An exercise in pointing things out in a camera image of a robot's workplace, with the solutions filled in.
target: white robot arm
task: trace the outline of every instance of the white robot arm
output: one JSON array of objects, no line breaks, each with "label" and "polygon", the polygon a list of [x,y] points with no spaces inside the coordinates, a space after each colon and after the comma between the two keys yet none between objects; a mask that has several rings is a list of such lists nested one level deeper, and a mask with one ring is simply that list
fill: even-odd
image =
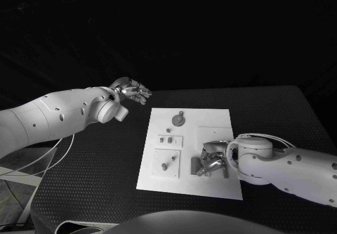
[{"label": "white robot arm", "polygon": [[295,147],[273,149],[270,141],[243,134],[230,142],[204,143],[200,159],[198,176],[228,164],[247,183],[270,183],[283,192],[337,207],[335,156]]},{"label": "white robot arm", "polygon": [[122,77],[109,87],[54,92],[0,111],[0,158],[31,144],[70,136],[90,123],[122,121],[128,110],[119,101],[128,98],[143,105],[149,95],[136,81]]}]

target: dark curtain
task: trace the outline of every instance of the dark curtain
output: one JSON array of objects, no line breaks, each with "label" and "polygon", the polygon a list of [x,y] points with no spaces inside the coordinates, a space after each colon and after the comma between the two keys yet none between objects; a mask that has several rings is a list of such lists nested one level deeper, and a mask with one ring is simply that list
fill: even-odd
[{"label": "dark curtain", "polygon": [[122,9],[97,1],[4,1],[0,109],[120,76],[151,90],[296,85],[333,137],[335,22],[332,1]]}]

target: floor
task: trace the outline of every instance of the floor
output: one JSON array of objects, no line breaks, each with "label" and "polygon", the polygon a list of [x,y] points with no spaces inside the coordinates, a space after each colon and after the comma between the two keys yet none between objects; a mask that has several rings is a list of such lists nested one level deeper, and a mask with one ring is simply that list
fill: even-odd
[{"label": "floor", "polygon": [[[14,170],[34,161],[48,150],[50,148],[22,148],[0,159],[0,166]],[[41,160],[27,168],[21,169],[20,172],[32,174],[44,170],[54,152],[56,148]],[[32,190],[34,186],[0,179],[0,225],[17,223]]]}]

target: black table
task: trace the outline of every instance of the black table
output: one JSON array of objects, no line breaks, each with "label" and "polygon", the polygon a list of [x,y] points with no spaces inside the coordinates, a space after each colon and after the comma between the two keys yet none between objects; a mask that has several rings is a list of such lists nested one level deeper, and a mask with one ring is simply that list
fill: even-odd
[{"label": "black table", "polygon": [[[289,195],[270,184],[240,181],[243,201],[135,189],[153,107],[228,109],[234,137],[270,134],[297,148],[337,155],[295,86],[155,91],[143,106],[129,100],[122,105],[129,110],[125,120],[90,124],[74,135],[66,158],[44,174],[31,203],[37,233],[53,233],[66,220],[120,223],[168,210],[224,214],[286,233],[337,232],[337,209]],[[61,141],[53,162],[70,138]]]}]

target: wire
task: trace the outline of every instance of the wire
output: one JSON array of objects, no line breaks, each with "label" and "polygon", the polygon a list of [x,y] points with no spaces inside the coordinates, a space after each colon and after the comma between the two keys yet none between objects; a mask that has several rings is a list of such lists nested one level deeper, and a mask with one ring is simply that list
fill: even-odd
[{"label": "wire", "polygon": [[21,170],[22,168],[25,168],[25,167],[28,167],[31,164],[34,164],[34,163],[48,154],[48,152],[54,149],[54,147],[57,146],[57,144],[60,143],[60,141],[61,141],[61,139],[58,139],[58,141],[57,141],[56,145],[53,146],[53,148],[44,153],[44,155],[43,155],[35,161],[32,161],[31,163],[28,163],[25,166],[20,167],[18,169],[15,169],[15,170],[12,170],[12,171],[9,171],[9,172],[2,173],[0,176],[4,176],[4,175],[7,175],[7,174],[9,174],[9,173],[12,173],[12,172],[17,172],[17,171]]},{"label": "wire", "polygon": [[280,141],[283,141],[286,144],[290,145],[290,147],[295,147],[286,140],[283,140],[282,138],[276,137],[276,136],[272,136],[272,135],[266,135],[266,134],[259,134],[259,133],[251,133],[254,135],[261,135],[261,136],[266,136],[266,137],[273,137],[276,139],[279,139]]},{"label": "wire", "polygon": [[251,135],[251,136],[257,136],[257,137],[266,137],[269,139],[273,139],[276,141],[279,141],[287,148],[289,146],[295,148],[295,146],[282,138],[272,136],[272,135],[266,135],[266,134],[259,134],[259,133],[246,133],[246,135]]},{"label": "wire", "polygon": [[18,224],[30,224],[30,225],[32,225],[31,223],[8,223],[8,224],[0,225],[0,227],[9,226],[9,225],[18,225]]},{"label": "wire", "polygon": [[37,175],[37,174],[45,172],[45,171],[47,171],[50,168],[53,168],[53,167],[56,166],[56,164],[61,161],[61,159],[64,158],[64,156],[66,156],[66,154],[67,154],[70,148],[71,148],[71,143],[70,143],[70,145],[68,145],[68,148],[67,148],[67,150],[66,150],[66,152],[64,152],[64,155],[61,156],[60,160],[58,160],[58,161],[54,163],[54,165],[53,165],[51,167],[48,167],[45,170],[43,170],[43,171],[40,171],[38,173],[34,173],[34,174],[31,174],[31,175],[7,175],[7,176],[25,177],[25,176],[34,176],[34,175]]}]

